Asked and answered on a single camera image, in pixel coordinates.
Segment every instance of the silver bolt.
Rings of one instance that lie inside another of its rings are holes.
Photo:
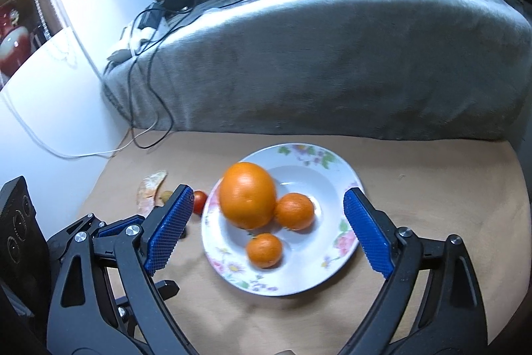
[[[454,245],[460,245],[463,242],[458,235],[450,235],[449,238]]]
[[[126,227],[126,235],[134,236],[140,232],[140,227],[137,225],[131,225]]]
[[[412,236],[412,229],[409,227],[399,227],[397,231],[403,238],[410,238]]]
[[[74,236],[74,241],[77,243],[81,243],[87,239],[87,233],[86,232],[78,232]]]

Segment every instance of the orange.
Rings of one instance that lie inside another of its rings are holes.
[[[314,205],[303,194],[288,193],[277,203],[275,219],[291,230],[307,229],[314,221]]]
[[[272,234],[260,234],[246,245],[249,261],[258,267],[270,267],[277,264],[283,256],[283,244]]]
[[[277,194],[266,170],[240,162],[223,175],[218,197],[227,220],[240,229],[252,230],[272,220]]]

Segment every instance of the gray fabric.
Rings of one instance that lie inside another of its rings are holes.
[[[170,117],[131,73],[135,125]],[[175,130],[501,138],[531,80],[532,28],[503,0],[258,0],[206,12],[155,55]],[[105,74],[129,118],[131,61]]]

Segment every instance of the tomato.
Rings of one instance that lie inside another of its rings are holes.
[[[206,201],[207,194],[200,190],[194,191],[194,214],[201,215]]]

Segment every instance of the red vase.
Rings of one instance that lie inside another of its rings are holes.
[[[17,26],[19,12],[14,1],[0,6],[0,71],[11,77],[31,54],[30,34]]]

